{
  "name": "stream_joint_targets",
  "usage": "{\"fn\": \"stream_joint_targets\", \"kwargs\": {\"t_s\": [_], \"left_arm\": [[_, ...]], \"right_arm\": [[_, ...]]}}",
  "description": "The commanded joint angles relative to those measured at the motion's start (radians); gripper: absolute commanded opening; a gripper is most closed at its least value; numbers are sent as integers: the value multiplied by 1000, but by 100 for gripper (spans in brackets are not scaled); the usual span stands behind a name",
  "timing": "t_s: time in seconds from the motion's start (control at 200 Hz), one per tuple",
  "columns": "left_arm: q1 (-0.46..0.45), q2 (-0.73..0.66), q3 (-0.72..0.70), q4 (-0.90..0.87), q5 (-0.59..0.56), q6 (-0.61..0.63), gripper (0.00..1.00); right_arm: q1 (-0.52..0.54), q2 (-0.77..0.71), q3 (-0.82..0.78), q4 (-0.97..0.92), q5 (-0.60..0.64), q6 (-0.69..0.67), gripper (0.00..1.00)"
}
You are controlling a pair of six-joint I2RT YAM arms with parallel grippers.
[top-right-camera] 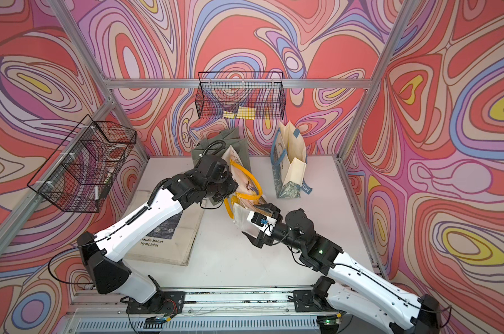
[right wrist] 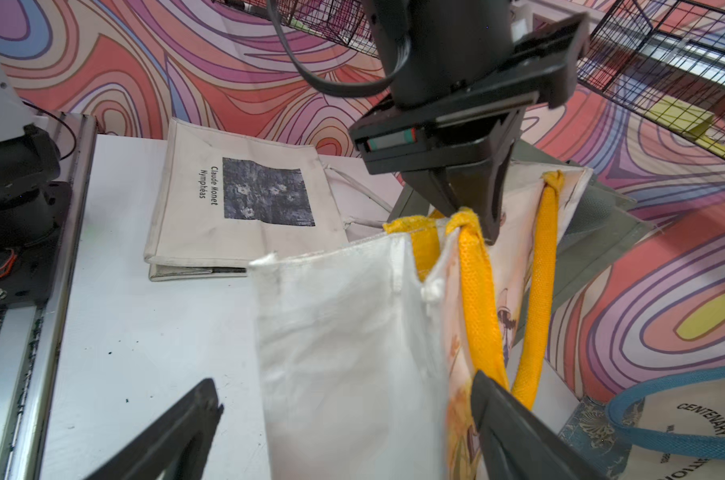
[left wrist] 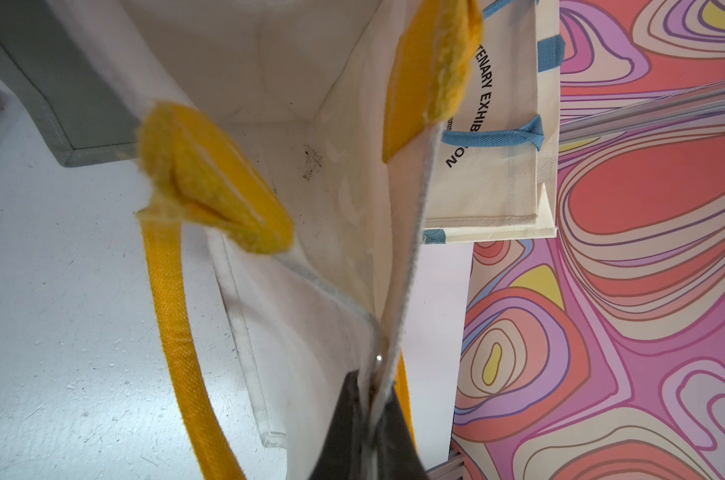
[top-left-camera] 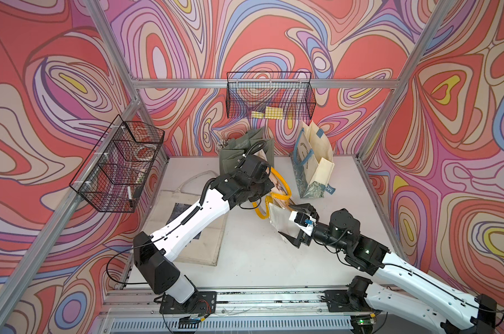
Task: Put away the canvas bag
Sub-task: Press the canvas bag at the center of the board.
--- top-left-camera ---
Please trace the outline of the white bag yellow handles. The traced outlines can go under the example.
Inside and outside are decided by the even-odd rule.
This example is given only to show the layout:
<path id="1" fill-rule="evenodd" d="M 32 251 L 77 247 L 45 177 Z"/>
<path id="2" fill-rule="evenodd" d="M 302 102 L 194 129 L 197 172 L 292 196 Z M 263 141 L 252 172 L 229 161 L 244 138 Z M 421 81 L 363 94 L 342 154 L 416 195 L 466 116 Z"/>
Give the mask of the white bag yellow handles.
<path id="1" fill-rule="evenodd" d="M 274 187 L 262 199 L 262 203 L 253 204 L 254 211 L 262 220 L 268 220 L 282 238 L 297 239 L 301 231 L 294 222 L 290 221 L 292 213 L 290 205 L 295 204 L 292 200 L 291 188 L 276 169 L 271 172 L 270 181 L 273 182 Z"/>

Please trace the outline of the cream canvas tote bag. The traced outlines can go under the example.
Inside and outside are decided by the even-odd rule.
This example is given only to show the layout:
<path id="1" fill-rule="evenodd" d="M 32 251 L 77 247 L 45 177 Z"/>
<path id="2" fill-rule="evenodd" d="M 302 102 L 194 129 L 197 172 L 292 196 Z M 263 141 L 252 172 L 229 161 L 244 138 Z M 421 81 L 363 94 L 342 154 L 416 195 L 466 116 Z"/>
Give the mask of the cream canvas tote bag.
<path id="1" fill-rule="evenodd" d="M 185 193 L 182 190 L 184 186 L 187 186 L 190 182 L 208 180 L 217 176 L 218 174 L 214 171 L 202 172 L 183 182 L 174 191 L 159 191 L 149 217 L 144 224 L 143 231 L 150 235 L 152 232 L 163 228 L 200 199 L 198 194 Z M 180 252 L 176 261 L 217 266 L 227 218 L 228 215 L 224 214 L 199 232 Z"/>

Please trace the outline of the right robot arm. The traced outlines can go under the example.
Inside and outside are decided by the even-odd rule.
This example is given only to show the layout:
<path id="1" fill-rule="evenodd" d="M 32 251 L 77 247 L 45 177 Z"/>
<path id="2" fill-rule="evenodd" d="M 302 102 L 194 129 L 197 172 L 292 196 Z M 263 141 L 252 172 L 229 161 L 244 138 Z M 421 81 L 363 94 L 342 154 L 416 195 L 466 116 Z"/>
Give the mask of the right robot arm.
<path id="1" fill-rule="evenodd" d="M 360 221 L 346 209 L 335 211 L 328 224 L 309 203 L 290 206 L 295 247 L 316 242 L 343 253 L 345 263 L 366 277 L 355 276 L 340 301 L 354 310 L 392 313 L 433 333 L 494 333 L 497 303 L 485 295 L 459 291 L 420 271 L 380 242 L 360 231 Z"/>

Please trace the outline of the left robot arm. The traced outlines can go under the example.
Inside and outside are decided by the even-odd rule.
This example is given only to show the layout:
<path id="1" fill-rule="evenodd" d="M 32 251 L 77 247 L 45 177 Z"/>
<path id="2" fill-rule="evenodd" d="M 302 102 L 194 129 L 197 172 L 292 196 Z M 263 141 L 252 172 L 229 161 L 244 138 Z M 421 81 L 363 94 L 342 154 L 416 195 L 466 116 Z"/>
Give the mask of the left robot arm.
<path id="1" fill-rule="evenodd" d="M 151 235 L 141 232 L 134 238 L 135 267 L 155 294 L 171 296 L 181 306 L 199 300 L 198 290 L 174 260 L 213 221 L 236 206 L 261 200 L 272 190 L 271 165 L 256 155 L 265 146 L 264 140 L 253 144 L 230 173 L 207 181 L 200 199 L 169 224 Z"/>

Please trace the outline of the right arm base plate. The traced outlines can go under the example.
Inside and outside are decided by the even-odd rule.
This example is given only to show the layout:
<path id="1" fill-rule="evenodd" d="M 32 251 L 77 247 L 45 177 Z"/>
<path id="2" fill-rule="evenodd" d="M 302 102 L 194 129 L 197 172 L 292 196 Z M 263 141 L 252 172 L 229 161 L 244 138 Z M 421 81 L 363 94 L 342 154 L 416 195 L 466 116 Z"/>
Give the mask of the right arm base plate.
<path id="1" fill-rule="evenodd" d="M 367 304 L 366 293 L 347 290 L 326 290 L 320 297 L 330 313 L 365 313 L 372 308 Z"/>

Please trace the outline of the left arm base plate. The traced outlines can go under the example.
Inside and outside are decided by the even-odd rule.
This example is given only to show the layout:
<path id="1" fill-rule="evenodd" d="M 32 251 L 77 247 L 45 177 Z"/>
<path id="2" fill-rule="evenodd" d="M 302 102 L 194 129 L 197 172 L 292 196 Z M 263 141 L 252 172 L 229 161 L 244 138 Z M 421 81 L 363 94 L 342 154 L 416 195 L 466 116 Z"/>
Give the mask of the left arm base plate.
<path id="1" fill-rule="evenodd" d="M 178 303 L 172 296 L 164 295 L 160 303 L 162 315 L 210 315 L 216 311 L 217 292 L 195 292 L 184 303 Z"/>

